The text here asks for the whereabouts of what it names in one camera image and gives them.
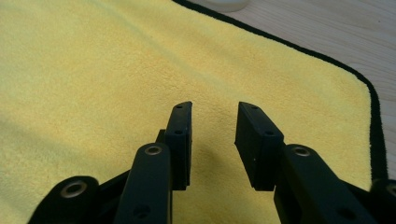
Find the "yellow towel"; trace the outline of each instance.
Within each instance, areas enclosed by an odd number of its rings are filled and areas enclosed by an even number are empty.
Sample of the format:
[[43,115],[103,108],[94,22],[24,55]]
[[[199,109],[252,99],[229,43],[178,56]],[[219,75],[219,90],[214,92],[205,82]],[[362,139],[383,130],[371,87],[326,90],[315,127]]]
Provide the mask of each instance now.
[[368,189],[374,89],[290,46],[172,1],[1,1],[0,222],[25,223],[67,177],[126,171],[184,101],[191,185],[174,193],[174,223],[278,222],[233,144],[239,101]]

